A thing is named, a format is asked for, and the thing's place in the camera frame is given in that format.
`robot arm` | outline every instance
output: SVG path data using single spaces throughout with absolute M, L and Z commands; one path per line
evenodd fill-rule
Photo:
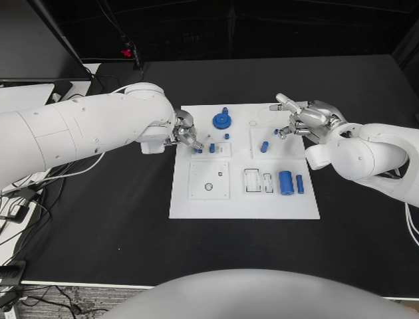
M 283 94 L 270 110 L 291 112 L 278 136 L 306 136 L 316 145 L 306 149 L 312 169 L 332 164 L 338 174 L 419 207 L 419 130 L 385 124 L 348 123 L 338 109 L 320 101 L 294 102 Z M 404 176 L 378 174 L 409 160 Z
M 0 190 L 37 171 L 141 143 L 144 154 L 183 142 L 196 149 L 192 116 L 150 83 L 0 114 Z

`white platform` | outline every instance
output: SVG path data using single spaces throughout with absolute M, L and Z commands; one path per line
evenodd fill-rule
M 299 136 L 289 136 L 280 140 L 274 135 L 274 129 L 289 124 L 289 112 L 268 111 L 270 104 L 237 104 L 182 106 L 195 118 L 198 140 L 205 145 L 203 153 L 209 153 L 211 143 L 229 142 L 231 157 L 196 154 L 186 145 L 177 145 L 174 157 L 174 173 L 172 186 L 172 201 L 169 218 L 172 219 L 319 219 L 319 211 L 312 189 L 312 180 L 304 159 L 303 140 Z M 222 107 L 228 107 L 228 115 L 232 125 L 225 130 L 218 130 L 212 125 L 212 118 L 221 113 Z M 260 153 L 263 141 L 268 142 L 268 151 Z M 195 173 L 193 163 L 199 165 L 198 171 L 206 174 L 192 176 Z M 218 166 L 228 164 L 229 178 L 216 179 Z M 247 193 L 244 187 L 244 170 L 258 169 L 263 175 L 271 174 L 273 193 L 265 193 L 261 187 L 260 193 Z M 294 183 L 294 195 L 280 194 L 278 172 L 290 171 Z M 303 177 L 304 194 L 297 194 L 294 176 Z M 212 189 L 206 191 L 205 185 L 211 183 Z M 226 194 L 224 187 L 229 188 L 229 199 L 221 198 Z

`black table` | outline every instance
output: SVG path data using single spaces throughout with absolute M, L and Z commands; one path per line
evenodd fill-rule
M 127 63 L 102 64 L 98 74 L 122 85 L 140 79 Z M 101 81 L 111 92 L 114 78 Z M 153 62 L 144 82 L 163 88 L 176 108 L 274 102 L 281 92 L 331 103 L 348 121 L 416 127 L 419 99 L 385 55 Z M 133 143 L 66 179 L 52 221 L 24 253 L 24 280 L 154 286 L 208 270 L 267 268 L 419 298 L 419 248 L 401 202 L 325 167 L 310 172 L 320 220 L 169 219 L 173 165 L 174 147 L 143 155 Z M 55 196 L 57 183 L 49 191 Z M 419 228 L 419 209 L 411 216 Z

